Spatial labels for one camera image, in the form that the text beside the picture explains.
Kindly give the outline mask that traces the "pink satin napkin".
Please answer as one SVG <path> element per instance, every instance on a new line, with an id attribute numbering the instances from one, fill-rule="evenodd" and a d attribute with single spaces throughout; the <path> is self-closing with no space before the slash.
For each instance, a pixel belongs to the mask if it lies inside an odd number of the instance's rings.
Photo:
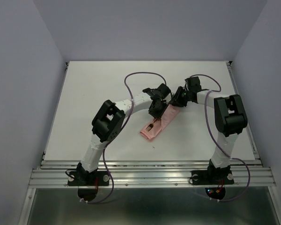
<path id="1" fill-rule="evenodd" d="M 150 130 L 146 131 L 146 127 L 153 119 L 148 122 L 145 127 L 140 131 L 140 135 L 143 136 L 148 141 L 153 141 L 165 128 L 174 120 L 174 118 L 179 114 L 179 109 L 172 105 L 169 105 L 161 117 L 161 120 L 156 126 Z"/>

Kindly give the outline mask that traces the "gold fork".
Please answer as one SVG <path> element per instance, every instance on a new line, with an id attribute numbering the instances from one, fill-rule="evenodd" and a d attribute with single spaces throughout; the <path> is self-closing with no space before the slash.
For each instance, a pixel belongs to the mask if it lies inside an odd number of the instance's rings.
<path id="1" fill-rule="evenodd" d="M 152 130 L 156 126 L 156 124 L 158 124 L 160 122 L 160 120 L 161 120 L 160 118 L 153 119 L 153 121 L 148 124 L 148 126 L 146 127 L 145 130 L 146 131 Z"/>

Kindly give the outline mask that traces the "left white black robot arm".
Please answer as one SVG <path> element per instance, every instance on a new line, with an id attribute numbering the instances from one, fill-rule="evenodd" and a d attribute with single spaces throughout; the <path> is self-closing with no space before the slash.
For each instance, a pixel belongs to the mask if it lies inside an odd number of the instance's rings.
<path id="1" fill-rule="evenodd" d="M 124 119 L 141 110 L 148 110 L 152 117 L 160 119 L 169 105 L 166 98 L 170 94 L 169 87 L 161 84 L 156 89 L 146 88 L 127 100 L 106 100 L 92 120 L 91 141 L 83 159 L 76 167 L 76 178 L 85 185 L 95 181 L 103 150 L 119 135 Z"/>

